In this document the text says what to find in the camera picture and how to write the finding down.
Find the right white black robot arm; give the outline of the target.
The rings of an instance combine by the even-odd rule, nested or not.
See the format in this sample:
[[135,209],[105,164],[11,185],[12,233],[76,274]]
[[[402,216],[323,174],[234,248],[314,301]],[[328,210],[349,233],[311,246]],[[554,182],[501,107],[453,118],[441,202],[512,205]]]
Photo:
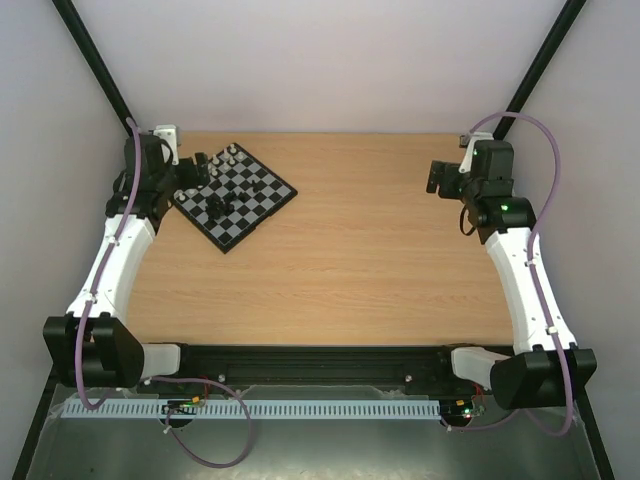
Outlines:
[[459,163],[434,161],[427,192],[462,204],[459,229],[477,235],[498,273],[513,329],[510,356],[456,347],[436,367],[436,379],[455,392],[469,381],[490,390],[503,409],[570,406],[597,367],[578,346],[546,275],[536,216],[514,194],[513,147],[491,135],[470,136]]

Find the black white chess board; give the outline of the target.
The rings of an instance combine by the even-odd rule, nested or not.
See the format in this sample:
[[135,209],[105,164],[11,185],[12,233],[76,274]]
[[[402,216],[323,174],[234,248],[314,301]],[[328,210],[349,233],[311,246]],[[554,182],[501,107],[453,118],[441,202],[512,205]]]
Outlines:
[[238,143],[214,155],[209,183],[178,190],[173,204],[221,252],[228,253],[298,191]]

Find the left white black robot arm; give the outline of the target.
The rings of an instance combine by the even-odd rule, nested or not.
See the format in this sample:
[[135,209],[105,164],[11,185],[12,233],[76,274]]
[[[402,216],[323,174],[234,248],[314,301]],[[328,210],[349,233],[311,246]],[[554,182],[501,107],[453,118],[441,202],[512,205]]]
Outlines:
[[174,125],[127,140],[125,169],[105,209],[96,259],[76,299],[49,317],[43,336],[53,367],[67,387],[131,388],[179,369],[176,344],[143,344],[126,327],[138,269],[175,194],[205,184],[203,160],[178,155]]

